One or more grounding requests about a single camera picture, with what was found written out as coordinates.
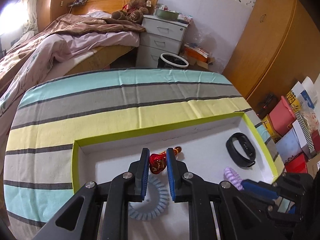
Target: striped cloth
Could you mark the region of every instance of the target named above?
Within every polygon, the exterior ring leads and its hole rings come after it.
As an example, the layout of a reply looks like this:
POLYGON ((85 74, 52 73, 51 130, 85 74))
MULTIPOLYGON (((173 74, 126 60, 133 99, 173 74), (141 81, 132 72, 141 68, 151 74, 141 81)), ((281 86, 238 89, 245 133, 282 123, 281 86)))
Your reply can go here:
POLYGON ((244 111, 284 168, 270 135, 232 84, 210 72, 127 69, 43 83, 22 98, 4 163, 5 202, 17 239, 31 239, 73 195, 75 140, 244 111))

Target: comforter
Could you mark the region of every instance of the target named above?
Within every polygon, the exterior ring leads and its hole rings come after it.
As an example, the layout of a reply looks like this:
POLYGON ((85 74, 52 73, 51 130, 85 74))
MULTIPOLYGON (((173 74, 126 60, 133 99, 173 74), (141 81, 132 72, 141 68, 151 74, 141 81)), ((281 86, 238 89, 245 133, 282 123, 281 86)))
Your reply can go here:
POLYGON ((139 37, 135 33, 141 32, 145 32, 144 27, 125 20, 65 14, 9 51, 0 61, 0 145, 22 96, 42 82, 54 60, 64 62, 96 46, 138 46, 139 37))

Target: red box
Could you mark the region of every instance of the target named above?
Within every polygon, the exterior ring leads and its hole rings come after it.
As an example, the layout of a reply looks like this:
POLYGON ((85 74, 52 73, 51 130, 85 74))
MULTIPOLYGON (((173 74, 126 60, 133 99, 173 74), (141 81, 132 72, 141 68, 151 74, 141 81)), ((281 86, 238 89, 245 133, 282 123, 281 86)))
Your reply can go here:
POLYGON ((320 135, 318 130, 315 130, 311 135, 313 146, 315 147, 316 152, 320 152, 320 135))
POLYGON ((285 165, 287 172, 292 173, 308 173, 307 171, 308 158, 304 153, 301 153, 298 157, 290 161, 285 165))

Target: drawer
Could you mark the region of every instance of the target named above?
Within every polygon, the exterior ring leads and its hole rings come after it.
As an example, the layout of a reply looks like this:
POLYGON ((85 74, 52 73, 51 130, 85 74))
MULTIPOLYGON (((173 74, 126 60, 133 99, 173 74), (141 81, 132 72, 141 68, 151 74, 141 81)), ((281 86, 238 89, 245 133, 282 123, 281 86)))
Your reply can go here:
POLYGON ((142 26, 146 28, 147 33, 153 33, 155 35, 168 37, 177 41, 182 41, 187 29, 172 23, 148 18, 143 19, 142 26))
POLYGON ((151 34, 141 33, 140 44, 156 49, 162 49, 167 52, 178 54, 181 46, 180 41, 169 39, 167 37, 151 34))
POLYGON ((166 52, 167 51, 165 50, 140 45, 137 54, 136 67, 156 68, 160 55, 166 52))

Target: teddy bear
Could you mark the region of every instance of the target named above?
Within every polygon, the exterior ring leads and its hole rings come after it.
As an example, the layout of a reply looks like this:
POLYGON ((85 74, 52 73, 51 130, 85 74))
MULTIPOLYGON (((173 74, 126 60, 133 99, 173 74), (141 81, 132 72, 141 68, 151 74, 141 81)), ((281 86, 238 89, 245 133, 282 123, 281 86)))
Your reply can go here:
POLYGON ((148 0, 130 0, 122 10, 113 12, 111 18, 142 24, 143 15, 149 13, 147 1, 148 0))

